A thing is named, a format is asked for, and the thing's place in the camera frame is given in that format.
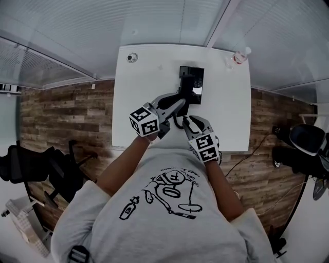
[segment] white t-shirt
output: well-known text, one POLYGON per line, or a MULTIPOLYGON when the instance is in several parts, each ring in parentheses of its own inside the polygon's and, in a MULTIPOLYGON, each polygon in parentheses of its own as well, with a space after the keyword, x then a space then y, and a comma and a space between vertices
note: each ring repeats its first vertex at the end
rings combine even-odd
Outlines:
POLYGON ((205 174, 190 151, 149 149, 112 198, 86 182, 54 230, 55 261, 83 245, 97 263, 274 262, 254 209, 228 222, 205 174))

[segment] black line drawing on shirt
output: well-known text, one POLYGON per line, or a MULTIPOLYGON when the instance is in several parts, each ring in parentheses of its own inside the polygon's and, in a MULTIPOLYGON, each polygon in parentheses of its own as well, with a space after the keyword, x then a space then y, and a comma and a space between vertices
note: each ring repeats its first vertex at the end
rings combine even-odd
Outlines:
POLYGON ((201 205, 191 203, 191 196, 192 196, 194 184, 195 184, 195 182, 191 181, 191 190, 190 190, 190 196, 189 196, 189 201, 190 202, 189 203, 182 203, 182 204, 178 205, 178 207, 180 209, 185 210, 185 211, 189 211, 190 213, 202 211, 202 206, 201 205))
MULTIPOLYGON (((202 207, 198 204, 192 204, 191 203, 191 195, 193 192, 193 186, 197 183, 194 182, 194 180, 191 180, 190 178, 187 179, 186 176, 182 172, 178 170, 171 170, 167 173, 162 173, 161 175, 157 177, 152 177, 151 182, 141 190, 141 192, 144 192, 145 200, 148 204, 153 203, 154 199, 158 200, 168 211, 169 214, 185 217, 188 219, 195 219, 196 216, 191 215, 192 212, 200 212, 202 211, 202 207), (177 198, 179 199, 181 197, 181 192, 176 189, 178 185, 183 184, 185 181, 191 182, 191 189, 189 194, 189 203, 188 204, 180 204, 178 207, 182 210, 189 211, 190 215, 181 213, 181 212, 175 212, 172 210, 171 206, 166 202, 163 198, 161 198, 158 194, 158 188, 161 185, 164 185, 165 187, 162 188, 162 193, 166 196, 169 196, 171 198, 177 198)), ((123 209, 120 219, 126 220, 130 217, 130 215, 134 212, 136 209, 136 204, 139 203, 139 196, 134 196, 132 199, 130 199, 130 203, 125 206, 123 209)))

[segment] shirt sleeve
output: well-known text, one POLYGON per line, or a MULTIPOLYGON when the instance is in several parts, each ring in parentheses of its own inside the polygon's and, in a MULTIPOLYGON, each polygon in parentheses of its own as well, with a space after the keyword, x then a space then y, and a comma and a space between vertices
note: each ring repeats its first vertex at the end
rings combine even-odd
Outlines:
POLYGON ((72 247, 81 245, 91 233, 97 216, 109 199, 110 196, 92 181, 87 181, 76 192, 51 238, 51 253, 55 262, 67 262, 72 247))
POLYGON ((253 208, 231 221, 246 243, 247 262, 275 263, 275 257, 265 230, 253 208))

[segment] clear plastic bottle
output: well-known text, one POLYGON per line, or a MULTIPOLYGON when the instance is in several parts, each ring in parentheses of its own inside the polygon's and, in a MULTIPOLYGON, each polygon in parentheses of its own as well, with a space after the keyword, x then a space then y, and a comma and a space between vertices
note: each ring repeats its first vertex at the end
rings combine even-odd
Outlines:
POLYGON ((245 52, 237 51, 230 58, 225 58, 226 66, 229 69, 233 69, 235 66, 242 64, 248 59, 248 55, 251 53, 250 47, 246 47, 245 52))

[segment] wooden floor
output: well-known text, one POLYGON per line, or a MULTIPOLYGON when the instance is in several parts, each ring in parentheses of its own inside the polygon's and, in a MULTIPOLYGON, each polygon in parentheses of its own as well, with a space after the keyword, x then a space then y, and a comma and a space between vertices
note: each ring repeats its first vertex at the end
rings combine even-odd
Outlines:
MULTIPOLYGON (((51 146, 68 153, 68 141, 75 139, 78 159, 97 152, 99 158, 82 166, 92 179, 113 160, 111 158, 112 106, 114 81, 98 82, 95 90, 90 84, 66 86, 38 91, 23 89, 21 101, 21 146, 42 152, 51 146)), ((257 90, 251 91, 251 131, 249 151, 243 154, 224 154, 221 165, 226 174, 245 158, 271 132, 275 124, 294 125, 301 122, 298 114, 313 113, 314 108, 292 99, 257 90)), ((274 169, 271 150, 283 145, 269 135, 254 156, 239 164, 228 176, 232 187, 241 197, 245 208, 254 207, 258 214, 273 206, 292 187, 304 181, 303 175, 294 175, 290 168, 274 169)), ((34 197, 44 201, 44 191, 51 193, 49 181, 28 183, 34 197)), ((301 186, 294 188, 278 205, 259 216, 266 231, 271 225, 285 225, 299 196, 301 186)), ((42 223, 53 229, 67 207, 58 195, 58 209, 38 207, 42 223)))

